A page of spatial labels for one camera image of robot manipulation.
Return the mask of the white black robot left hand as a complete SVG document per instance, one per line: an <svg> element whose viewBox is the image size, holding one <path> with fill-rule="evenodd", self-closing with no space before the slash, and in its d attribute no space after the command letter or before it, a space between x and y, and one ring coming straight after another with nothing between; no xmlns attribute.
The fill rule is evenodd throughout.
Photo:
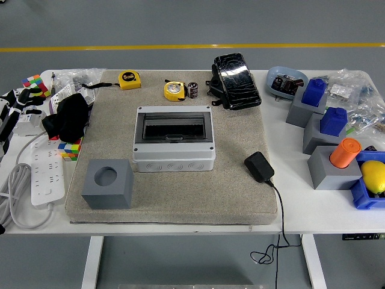
<svg viewBox="0 0 385 289"><path fill-rule="evenodd" d="M45 96L40 96L41 92L39 87L24 88L18 96L14 90L1 96L1 160L8 151L13 129L23 110L31 105L43 104Z"/></svg>

